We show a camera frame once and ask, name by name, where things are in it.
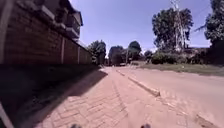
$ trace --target blue sky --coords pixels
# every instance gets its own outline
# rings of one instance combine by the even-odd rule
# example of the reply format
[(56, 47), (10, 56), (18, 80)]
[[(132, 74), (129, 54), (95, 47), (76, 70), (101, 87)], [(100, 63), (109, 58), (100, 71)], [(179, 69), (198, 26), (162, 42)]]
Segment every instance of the blue sky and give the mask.
[[(126, 48), (137, 40), (143, 51), (154, 49), (152, 16), (171, 7), (170, 0), (70, 0), (82, 13), (84, 26), (80, 40), (87, 46), (95, 40), (104, 40), (107, 52), (111, 46)], [(203, 25), (211, 12), (210, 0), (180, 0), (180, 9), (189, 8), (193, 15), (192, 30)], [(190, 46), (204, 47), (210, 43), (204, 32), (191, 34)]]

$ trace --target sidewalk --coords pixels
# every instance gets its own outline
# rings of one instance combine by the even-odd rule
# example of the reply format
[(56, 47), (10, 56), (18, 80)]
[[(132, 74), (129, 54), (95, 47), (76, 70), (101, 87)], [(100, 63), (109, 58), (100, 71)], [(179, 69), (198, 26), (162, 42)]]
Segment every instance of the sidewalk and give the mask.
[(70, 128), (73, 124), (82, 128), (140, 128), (146, 123), (152, 128), (200, 128), (186, 115), (162, 104), (112, 68), (101, 72), (107, 75), (85, 93), (78, 92), (98, 72), (75, 84), (35, 128)]

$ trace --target grass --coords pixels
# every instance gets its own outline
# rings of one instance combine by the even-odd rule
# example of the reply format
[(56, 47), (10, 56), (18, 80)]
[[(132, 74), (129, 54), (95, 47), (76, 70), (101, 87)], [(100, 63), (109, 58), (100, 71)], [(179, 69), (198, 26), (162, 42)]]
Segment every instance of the grass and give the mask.
[(157, 69), (157, 70), (168, 70), (175, 72), (188, 72), (197, 73), (200, 75), (214, 75), (214, 76), (224, 76), (224, 67), (213, 66), (213, 65), (190, 65), (190, 64), (146, 64), (141, 66), (141, 68), (147, 69)]
[(132, 61), (131, 64), (135, 66), (142, 66), (145, 65), (145, 61)]

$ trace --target roof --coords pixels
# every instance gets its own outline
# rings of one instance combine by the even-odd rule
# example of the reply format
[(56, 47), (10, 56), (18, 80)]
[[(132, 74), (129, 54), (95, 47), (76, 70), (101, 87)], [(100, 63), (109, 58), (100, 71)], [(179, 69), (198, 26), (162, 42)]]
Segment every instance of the roof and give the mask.
[(73, 8), (71, 2), (69, 0), (60, 0), (60, 5), (65, 6), (68, 8), (69, 13), (78, 13), (80, 15), (80, 20), (81, 20), (81, 26), (83, 26), (83, 20), (82, 20), (82, 15), (81, 12)]

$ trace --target tree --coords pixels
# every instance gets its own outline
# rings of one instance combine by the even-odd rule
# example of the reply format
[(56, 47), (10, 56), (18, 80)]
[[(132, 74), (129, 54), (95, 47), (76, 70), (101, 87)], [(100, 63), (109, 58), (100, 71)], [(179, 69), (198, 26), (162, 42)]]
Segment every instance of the tree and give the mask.
[(106, 56), (106, 44), (104, 41), (94, 41), (87, 48), (93, 55), (93, 58), (96, 58), (97, 64), (104, 64)]
[(206, 18), (205, 37), (212, 44), (224, 41), (224, 0), (211, 0), (212, 13)]
[(124, 51), (124, 48), (122, 46), (113, 46), (110, 48), (108, 57), (112, 65), (119, 65), (120, 63), (123, 62), (123, 59), (122, 59), (123, 51)]
[(152, 57), (152, 52), (150, 50), (145, 51), (144, 56), (146, 59), (150, 59)]
[[(192, 15), (189, 9), (184, 9), (179, 12), (180, 20), (183, 27), (183, 31), (187, 40), (189, 40), (190, 29), (193, 26)], [(153, 32), (156, 35), (154, 44), (160, 50), (172, 50), (176, 49), (176, 46), (180, 48), (184, 44), (181, 44), (181, 33), (178, 33), (178, 26), (175, 25), (177, 11), (172, 8), (168, 10), (162, 10), (152, 18)]]
[(141, 46), (137, 41), (132, 41), (128, 46), (128, 53), (131, 55), (132, 60), (137, 60), (141, 51)]

